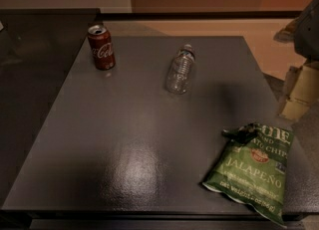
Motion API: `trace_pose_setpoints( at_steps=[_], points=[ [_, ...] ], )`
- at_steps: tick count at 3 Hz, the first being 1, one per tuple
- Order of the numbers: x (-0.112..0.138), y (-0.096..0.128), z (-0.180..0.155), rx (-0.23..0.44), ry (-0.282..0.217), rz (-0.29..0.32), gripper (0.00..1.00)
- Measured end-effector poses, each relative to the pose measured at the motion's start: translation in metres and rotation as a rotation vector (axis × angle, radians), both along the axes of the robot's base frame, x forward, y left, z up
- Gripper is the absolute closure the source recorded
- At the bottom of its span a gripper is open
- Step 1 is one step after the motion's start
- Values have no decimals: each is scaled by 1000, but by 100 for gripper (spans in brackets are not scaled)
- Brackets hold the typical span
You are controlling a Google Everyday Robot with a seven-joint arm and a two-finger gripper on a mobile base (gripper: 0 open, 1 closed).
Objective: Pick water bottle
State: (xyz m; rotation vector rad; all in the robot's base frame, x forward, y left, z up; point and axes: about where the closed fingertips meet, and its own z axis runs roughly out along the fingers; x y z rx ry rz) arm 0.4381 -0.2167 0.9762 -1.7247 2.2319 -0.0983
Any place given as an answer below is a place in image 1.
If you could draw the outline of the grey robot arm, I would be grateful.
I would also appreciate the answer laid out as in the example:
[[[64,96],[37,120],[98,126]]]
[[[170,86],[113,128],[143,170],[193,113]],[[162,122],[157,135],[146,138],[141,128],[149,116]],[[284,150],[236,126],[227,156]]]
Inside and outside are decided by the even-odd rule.
[[[296,54],[305,59],[286,74],[278,114],[299,120],[319,99],[319,0],[312,0],[301,14],[274,36],[281,43],[292,43]]]

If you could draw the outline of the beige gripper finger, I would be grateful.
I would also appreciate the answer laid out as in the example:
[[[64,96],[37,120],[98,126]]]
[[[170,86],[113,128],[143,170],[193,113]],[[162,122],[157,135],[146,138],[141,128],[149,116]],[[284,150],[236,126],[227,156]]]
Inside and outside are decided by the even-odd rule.
[[[299,120],[319,100],[319,62],[307,60],[301,67],[289,68],[279,100],[278,114]]]

